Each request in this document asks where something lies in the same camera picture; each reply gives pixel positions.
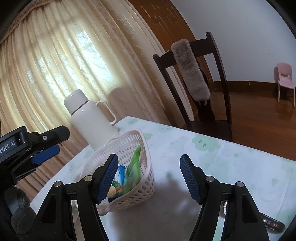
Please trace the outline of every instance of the thermos lid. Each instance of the thermos lid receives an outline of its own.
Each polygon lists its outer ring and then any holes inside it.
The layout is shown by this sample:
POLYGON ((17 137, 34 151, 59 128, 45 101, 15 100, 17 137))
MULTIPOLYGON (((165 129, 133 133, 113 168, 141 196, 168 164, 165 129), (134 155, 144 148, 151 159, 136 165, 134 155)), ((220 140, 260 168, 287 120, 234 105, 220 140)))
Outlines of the thermos lid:
POLYGON ((87 101, 89 101, 89 99, 85 96, 82 90, 75 90, 64 100, 64 105, 69 113, 73 115, 73 113, 87 101))

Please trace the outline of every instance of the curtain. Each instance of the curtain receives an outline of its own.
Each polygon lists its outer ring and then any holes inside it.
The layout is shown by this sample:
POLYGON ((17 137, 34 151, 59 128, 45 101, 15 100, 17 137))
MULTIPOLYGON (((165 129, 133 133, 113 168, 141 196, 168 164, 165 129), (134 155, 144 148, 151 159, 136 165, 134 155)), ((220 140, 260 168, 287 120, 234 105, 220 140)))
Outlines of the curtain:
POLYGON ((137 37, 116 4, 128 6, 122 0, 47 1, 26 9, 0 45, 1 135, 20 126, 42 133, 65 125, 71 132, 59 155, 19 182, 31 199, 87 145, 63 104, 74 90, 81 89, 90 100, 106 100, 119 120, 183 121, 151 64, 155 51, 142 48, 147 37, 137 37))

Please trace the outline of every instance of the light green tablecloth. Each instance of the light green tablecloth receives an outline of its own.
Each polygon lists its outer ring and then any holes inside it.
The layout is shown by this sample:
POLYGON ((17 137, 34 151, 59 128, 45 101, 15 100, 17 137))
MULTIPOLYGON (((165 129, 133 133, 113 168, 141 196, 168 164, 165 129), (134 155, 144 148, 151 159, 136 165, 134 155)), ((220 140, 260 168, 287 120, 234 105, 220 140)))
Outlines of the light green tablecloth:
MULTIPOLYGON (((289 225, 296 213, 296 162, 259 150, 126 117, 116 124, 120 133, 139 129, 144 133, 154 170, 156 190, 146 202, 101 217, 111 241, 187 241, 200 206, 192 200, 180 171, 180 157, 188 154, 195 166, 223 183, 245 183, 260 212, 289 225)), ((87 147, 55 175, 32 201, 38 211, 56 180, 77 181, 83 163, 92 155, 87 147)), ((224 218, 219 217, 214 240, 221 238, 224 218)), ((270 241, 280 234, 269 232, 270 241)))

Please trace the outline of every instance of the watch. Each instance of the watch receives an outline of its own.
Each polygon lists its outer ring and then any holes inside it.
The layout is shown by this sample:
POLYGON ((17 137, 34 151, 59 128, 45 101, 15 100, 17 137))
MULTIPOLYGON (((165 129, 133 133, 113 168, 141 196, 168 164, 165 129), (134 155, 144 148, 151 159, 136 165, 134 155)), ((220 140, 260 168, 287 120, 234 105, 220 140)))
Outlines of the watch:
MULTIPOLYGON (((224 215, 226 215, 227 201, 222 202, 221 207, 223 208, 224 215)), ((277 221, 277 220, 267 216, 264 213, 260 213, 260 214, 262 216, 262 219, 263 219, 263 222, 264 222, 266 228, 276 231, 278 233, 281 233, 285 230, 285 224, 283 224, 282 222, 277 221)))

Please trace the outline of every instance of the child chair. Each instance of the child chair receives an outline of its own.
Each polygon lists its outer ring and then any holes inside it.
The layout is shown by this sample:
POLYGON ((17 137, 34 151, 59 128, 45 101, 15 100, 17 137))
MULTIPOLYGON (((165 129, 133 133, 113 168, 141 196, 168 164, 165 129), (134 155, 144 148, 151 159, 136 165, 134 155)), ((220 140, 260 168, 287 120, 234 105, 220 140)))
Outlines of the child chair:
POLYGON ((293 89, 294 92, 294 107, 295 107, 295 85, 292 82, 292 67, 287 63, 277 64, 279 79, 278 79, 278 102, 279 102, 279 89, 280 86, 293 89))

